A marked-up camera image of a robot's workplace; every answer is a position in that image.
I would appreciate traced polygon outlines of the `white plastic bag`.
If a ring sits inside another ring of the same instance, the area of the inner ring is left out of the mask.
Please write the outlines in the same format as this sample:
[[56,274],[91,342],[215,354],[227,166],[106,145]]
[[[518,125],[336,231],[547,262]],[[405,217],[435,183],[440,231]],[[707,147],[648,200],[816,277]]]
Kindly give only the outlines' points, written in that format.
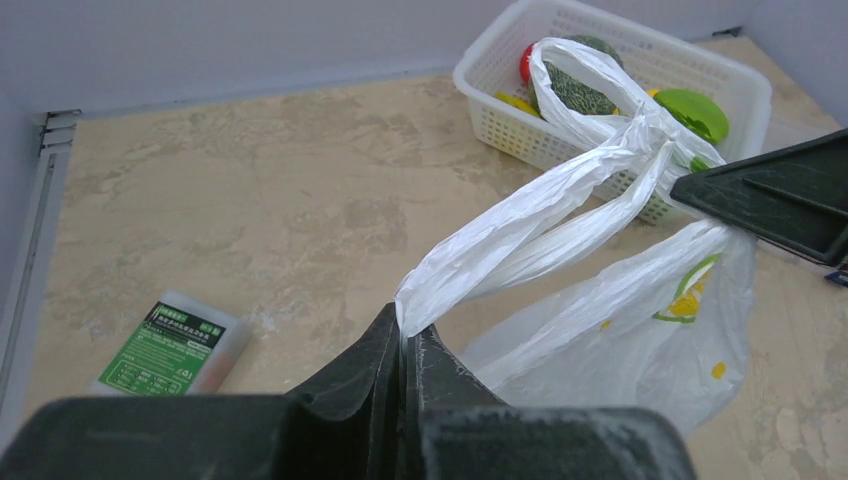
[[[604,94],[584,115],[552,90],[545,62]],[[653,194],[722,166],[609,55],[548,37],[529,66],[542,115],[588,150],[548,170],[437,244],[394,296],[403,338],[465,301],[577,264]],[[726,407],[747,371],[756,240],[703,219],[514,313],[461,355],[516,406],[638,406],[688,434]]]

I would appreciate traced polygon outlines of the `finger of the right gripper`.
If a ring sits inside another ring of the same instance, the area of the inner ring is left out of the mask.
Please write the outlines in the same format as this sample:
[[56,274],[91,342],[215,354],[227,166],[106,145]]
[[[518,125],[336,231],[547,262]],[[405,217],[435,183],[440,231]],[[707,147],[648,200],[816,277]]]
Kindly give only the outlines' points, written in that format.
[[845,129],[683,176],[670,198],[819,265],[847,265]]

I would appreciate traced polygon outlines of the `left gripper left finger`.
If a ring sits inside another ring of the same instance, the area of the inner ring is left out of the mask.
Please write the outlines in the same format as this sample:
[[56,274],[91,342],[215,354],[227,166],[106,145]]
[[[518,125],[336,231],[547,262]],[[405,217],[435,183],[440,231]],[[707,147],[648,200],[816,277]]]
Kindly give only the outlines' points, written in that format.
[[349,348],[284,394],[69,397],[41,407],[5,479],[376,479],[396,415],[398,328],[386,305]]

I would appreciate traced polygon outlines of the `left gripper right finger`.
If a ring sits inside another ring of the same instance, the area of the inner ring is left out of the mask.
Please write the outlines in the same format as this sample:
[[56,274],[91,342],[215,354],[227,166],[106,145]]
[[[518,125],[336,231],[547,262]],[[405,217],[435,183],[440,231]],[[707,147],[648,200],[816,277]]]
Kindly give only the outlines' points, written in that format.
[[693,479],[684,441],[635,407],[507,404],[430,326],[406,343],[406,460],[416,479]]

